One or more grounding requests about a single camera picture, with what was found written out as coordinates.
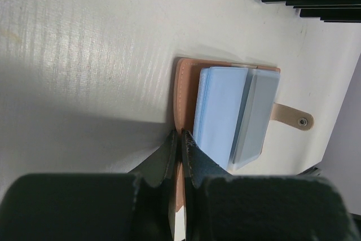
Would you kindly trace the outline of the tan leather card holder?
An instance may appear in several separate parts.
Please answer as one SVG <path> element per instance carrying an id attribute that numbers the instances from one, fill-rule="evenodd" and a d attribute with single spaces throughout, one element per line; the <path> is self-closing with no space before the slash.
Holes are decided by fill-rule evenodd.
<path id="1" fill-rule="evenodd" d="M 234 166 L 233 158 L 250 82 L 258 69 L 280 73 L 279 68 L 266 65 L 192 58 L 177 61 L 173 95 L 175 127 L 178 132 L 189 131 L 200 149 L 226 171 L 240 169 Z M 301 131 L 314 126 L 311 114 L 275 101 L 270 121 Z"/>

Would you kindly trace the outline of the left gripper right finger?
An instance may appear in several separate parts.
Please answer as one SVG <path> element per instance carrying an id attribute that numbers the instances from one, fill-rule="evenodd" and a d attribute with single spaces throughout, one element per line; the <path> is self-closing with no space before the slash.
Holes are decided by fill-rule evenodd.
<path id="1" fill-rule="evenodd" d="M 337 189 L 314 176 L 234 176 L 181 139 L 187 240 L 359 240 Z"/>

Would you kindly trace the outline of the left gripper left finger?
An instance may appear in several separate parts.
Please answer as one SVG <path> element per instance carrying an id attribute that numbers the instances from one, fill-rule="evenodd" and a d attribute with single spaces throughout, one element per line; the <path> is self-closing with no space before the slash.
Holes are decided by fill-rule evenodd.
<path id="1" fill-rule="evenodd" d="M 1 202 L 2 240 L 173 240 L 178 133 L 128 173 L 27 174 Z"/>

